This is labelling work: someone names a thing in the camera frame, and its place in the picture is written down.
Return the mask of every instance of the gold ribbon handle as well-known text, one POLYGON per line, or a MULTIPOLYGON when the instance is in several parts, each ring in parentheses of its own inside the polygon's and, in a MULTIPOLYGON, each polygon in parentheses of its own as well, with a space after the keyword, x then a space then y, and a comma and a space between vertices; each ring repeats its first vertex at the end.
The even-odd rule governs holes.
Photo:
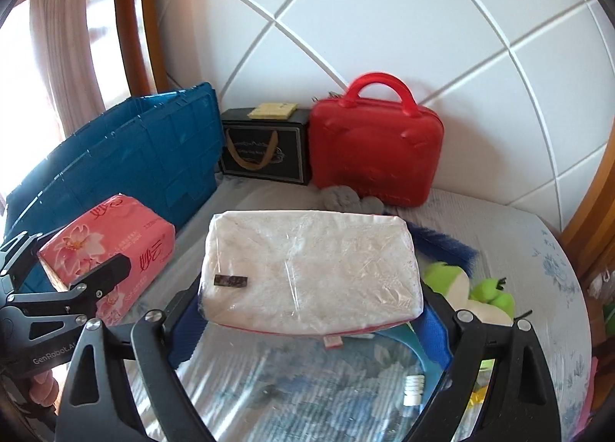
POLYGON ((243 159, 237 152, 237 149, 235 148, 235 144, 233 144, 233 141, 231 140, 231 135, 229 134, 229 131, 226 130, 225 133, 226 133, 226 147, 228 147, 229 153, 231 154, 231 156, 233 156, 233 159, 239 166, 241 166, 244 169, 249 169, 250 171, 258 171, 266 167, 273 159, 273 155, 276 153, 276 148, 278 147, 278 142, 279 142, 278 132, 276 130, 273 130, 271 132, 271 138, 269 139, 269 144, 267 145, 267 150, 265 151, 265 155, 263 156, 263 159, 261 160, 261 162, 258 164, 250 163, 249 161, 246 161, 245 159, 243 159))

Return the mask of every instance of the white tile wall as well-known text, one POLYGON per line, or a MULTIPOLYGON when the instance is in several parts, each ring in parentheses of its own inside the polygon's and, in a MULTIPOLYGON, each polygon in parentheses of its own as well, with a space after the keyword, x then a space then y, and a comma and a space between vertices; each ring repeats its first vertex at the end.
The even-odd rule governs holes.
POLYGON ((389 71, 444 120, 436 186, 531 211, 556 231, 615 115, 615 29, 595 0, 157 3, 180 85, 210 81, 222 108, 309 105, 363 72, 389 71))

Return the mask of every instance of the black gift box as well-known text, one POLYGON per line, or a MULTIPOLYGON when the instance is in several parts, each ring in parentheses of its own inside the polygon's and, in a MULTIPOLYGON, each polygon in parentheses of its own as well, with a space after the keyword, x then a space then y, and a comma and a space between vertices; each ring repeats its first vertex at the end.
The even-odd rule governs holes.
POLYGON ((241 177, 307 185, 309 109, 297 109, 287 120, 251 120, 253 108, 222 113, 226 145, 222 171, 241 177))

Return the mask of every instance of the red hard-shell case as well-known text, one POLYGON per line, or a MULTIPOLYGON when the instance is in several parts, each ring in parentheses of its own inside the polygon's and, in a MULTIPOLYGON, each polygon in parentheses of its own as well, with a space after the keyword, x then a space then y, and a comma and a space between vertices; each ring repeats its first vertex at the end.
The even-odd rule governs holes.
POLYGON ((438 115, 417 105, 404 82, 369 73, 341 98, 319 100, 312 108, 312 179, 319 188, 348 185, 387 204, 420 206, 434 181, 443 137, 438 115), (393 88, 401 102, 359 97, 374 83, 393 88))

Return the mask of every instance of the human hand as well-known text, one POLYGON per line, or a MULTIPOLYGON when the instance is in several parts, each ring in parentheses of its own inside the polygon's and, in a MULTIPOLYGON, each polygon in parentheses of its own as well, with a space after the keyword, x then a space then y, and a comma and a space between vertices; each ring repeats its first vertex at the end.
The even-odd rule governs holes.
POLYGON ((42 372, 31 378, 30 398, 43 407, 49 407, 58 398, 60 386, 51 371, 42 372))

